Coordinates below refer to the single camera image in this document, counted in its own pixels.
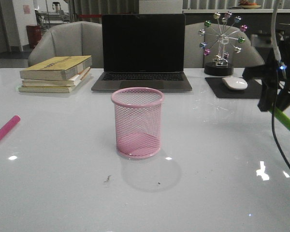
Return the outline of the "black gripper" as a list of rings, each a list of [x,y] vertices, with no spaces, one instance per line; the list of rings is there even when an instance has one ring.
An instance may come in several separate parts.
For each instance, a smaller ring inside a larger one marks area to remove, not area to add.
[[[290,106],[290,35],[278,42],[278,48],[281,54],[280,62],[276,60],[274,51],[271,50],[264,65],[246,67],[243,72],[243,78],[247,81],[260,78],[266,83],[270,83],[274,81],[275,75],[278,74],[279,80],[284,82],[284,87],[278,95],[276,87],[262,83],[258,103],[261,112],[272,109],[276,96],[275,106],[280,111],[284,111]]]

